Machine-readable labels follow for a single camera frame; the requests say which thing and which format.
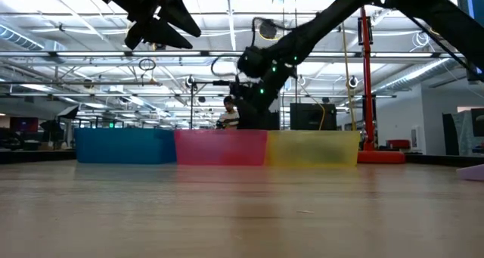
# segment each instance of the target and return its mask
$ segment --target purple object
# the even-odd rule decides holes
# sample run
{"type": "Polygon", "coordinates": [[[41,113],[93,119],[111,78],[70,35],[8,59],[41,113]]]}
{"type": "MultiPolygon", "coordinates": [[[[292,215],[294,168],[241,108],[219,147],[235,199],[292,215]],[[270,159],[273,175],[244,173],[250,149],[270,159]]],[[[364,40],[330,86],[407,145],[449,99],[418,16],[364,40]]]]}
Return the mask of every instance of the purple object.
{"type": "Polygon", "coordinates": [[[467,168],[460,168],[457,170],[459,179],[484,181],[484,164],[472,166],[467,168]]]}

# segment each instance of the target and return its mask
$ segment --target person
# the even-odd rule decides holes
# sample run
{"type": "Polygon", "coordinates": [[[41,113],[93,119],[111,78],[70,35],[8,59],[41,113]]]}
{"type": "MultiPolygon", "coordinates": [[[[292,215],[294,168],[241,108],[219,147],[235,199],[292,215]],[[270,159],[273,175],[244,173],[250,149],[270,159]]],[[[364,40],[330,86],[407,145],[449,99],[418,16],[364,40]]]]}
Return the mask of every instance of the person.
{"type": "Polygon", "coordinates": [[[225,111],[217,121],[218,129],[237,129],[239,124],[239,113],[234,109],[234,98],[227,96],[224,98],[225,111]]]}

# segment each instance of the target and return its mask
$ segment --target red pole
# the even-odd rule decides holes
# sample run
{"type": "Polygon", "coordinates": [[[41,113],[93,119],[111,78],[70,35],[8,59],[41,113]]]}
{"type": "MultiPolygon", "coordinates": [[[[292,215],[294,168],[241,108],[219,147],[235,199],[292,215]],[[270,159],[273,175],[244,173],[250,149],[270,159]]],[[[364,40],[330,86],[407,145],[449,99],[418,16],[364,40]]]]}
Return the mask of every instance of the red pole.
{"type": "Polygon", "coordinates": [[[365,103],[366,104],[366,114],[365,114],[365,129],[368,135],[363,149],[365,151],[372,151],[374,147],[374,126],[373,126],[373,104],[371,97],[371,63],[370,63],[370,34],[368,32],[368,22],[366,20],[365,7],[361,7],[361,29],[363,32],[363,47],[365,50],[365,57],[363,62],[363,74],[365,76],[365,103]]]}

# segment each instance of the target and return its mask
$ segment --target red metal stand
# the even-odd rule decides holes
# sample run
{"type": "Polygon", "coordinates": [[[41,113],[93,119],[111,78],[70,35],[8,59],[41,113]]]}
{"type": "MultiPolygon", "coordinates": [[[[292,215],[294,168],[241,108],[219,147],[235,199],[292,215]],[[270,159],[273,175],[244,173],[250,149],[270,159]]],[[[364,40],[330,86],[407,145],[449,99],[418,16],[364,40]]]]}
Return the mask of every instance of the red metal stand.
{"type": "Polygon", "coordinates": [[[361,12],[361,32],[363,33],[363,50],[364,50],[364,78],[365,78],[365,130],[367,138],[363,144],[363,151],[358,153],[359,163],[405,163],[405,155],[398,151],[375,151],[374,143],[374,124],[373,124],[373,109],[372,96],[371,96],[371,62],[370,62],[370,33],[369,26],[366,18],[365,8],[360,9],[361,12]]]}

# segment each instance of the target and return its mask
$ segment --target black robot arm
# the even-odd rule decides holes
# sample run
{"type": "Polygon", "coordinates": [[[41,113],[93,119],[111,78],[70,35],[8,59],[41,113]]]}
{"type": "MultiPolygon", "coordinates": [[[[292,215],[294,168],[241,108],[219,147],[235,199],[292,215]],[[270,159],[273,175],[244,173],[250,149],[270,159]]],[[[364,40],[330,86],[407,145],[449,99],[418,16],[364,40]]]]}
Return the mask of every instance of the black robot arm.
{"type": "Polygon", "coordinates": [[[309,56],[316,43],[363,5],[398,9],[411,19],[424,20],[469,61],[484,68],[484,28],[449,0],[336,0],[273,46],[246,48],[237,67],[260,81],[236,95],[243,102],[243,112],[265,113],[287,79],[296,77],[295,66],[309,56]]]}

